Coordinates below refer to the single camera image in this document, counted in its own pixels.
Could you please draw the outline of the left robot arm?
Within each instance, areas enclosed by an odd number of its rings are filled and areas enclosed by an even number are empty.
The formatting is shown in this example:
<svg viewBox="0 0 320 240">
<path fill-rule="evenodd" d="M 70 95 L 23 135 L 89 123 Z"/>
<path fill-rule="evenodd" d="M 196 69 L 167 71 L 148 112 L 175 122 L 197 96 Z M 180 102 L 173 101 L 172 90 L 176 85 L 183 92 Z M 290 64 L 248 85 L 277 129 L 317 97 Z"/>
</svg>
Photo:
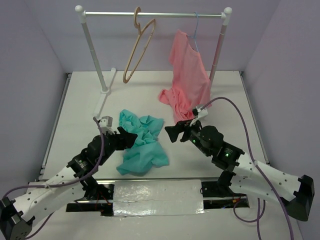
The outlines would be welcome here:
<svg viewBox="0 0 320 240">
<path fill-rule="evenodd" d="M 137 134 L 118 127 L 114 133 L 95 136 L 80 154 L 52 178 L 30 185 L 25 194 L 0 201 L 0 230 L 7 240 L 26 240 L 33 226 L 70 202 L 93 199 L 99 184 L 93 175 L 115 152 L 131 148 Z"/>
</svg>

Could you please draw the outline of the teal t shirt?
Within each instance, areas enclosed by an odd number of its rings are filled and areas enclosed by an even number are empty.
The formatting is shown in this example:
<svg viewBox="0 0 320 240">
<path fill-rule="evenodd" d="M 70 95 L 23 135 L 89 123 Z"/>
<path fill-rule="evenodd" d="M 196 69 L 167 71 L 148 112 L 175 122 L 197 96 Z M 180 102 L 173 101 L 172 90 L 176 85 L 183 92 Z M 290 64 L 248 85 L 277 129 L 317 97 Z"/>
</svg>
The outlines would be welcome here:
<svg viewBox="0 0 320 240">
<path fill-rule="evenodd" d="M 121 175 L 141 176 L 151 168 L 161 168 L 170 164 L 169 158 L 158 142 L 164 119 L 151 115 L 137 116 L 124 109 L 119 114 L 119 126 L 129 133 L 136 134 L 133 146 L 123 154 L 123 162 L 116 167 Z"/>
</svg>

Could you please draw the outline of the tan wooden hanger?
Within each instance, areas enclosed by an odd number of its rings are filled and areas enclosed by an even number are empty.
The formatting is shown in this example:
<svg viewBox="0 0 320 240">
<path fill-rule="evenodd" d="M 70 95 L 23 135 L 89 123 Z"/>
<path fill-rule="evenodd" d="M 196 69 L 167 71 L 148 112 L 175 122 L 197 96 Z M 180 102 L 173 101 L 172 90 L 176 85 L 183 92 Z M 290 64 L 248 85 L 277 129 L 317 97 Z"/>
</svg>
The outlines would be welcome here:
<svg viewBox="0 0 320 240">
<path fill-rule="evenodd" d="M 139 13 L 141 13 L 141 8 L 138 6 L 135 8 L 133 15 L 133 25 L 137 30 L 137 37 L 123 72 L 122 81 L 124 84 L 127 84 L 130 81 L 133 74 L 137 70 L 156 29 L 155 18 L 151 19 L 144 26 L 142 26 L 138 21 Z"/>
</svg>

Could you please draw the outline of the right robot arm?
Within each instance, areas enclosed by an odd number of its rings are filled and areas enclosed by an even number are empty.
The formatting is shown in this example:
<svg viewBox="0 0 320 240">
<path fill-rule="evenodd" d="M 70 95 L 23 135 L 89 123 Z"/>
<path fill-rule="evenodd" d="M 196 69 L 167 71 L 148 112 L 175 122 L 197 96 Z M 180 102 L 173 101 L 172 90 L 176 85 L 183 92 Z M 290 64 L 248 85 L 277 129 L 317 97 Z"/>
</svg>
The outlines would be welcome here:
<svg viewBox="0 0 320 240">
<path fill-rule="evenodd" d="M 287 214 L 299 221 L 309 219 L 315 196 L 314 180 L 307 176 L 295 176 L 260 161 L 252 161 L 242 149 L 224 141 L 215 126 L 202 126 L 200 121 L 179 121 L 165 127 L 170 141 L 190 141 L 211 162 L 222 170 L 217 181 L 221 195 L 231 193 L 255 196 L 262 200 L 282 202 Z"/>
</svg>

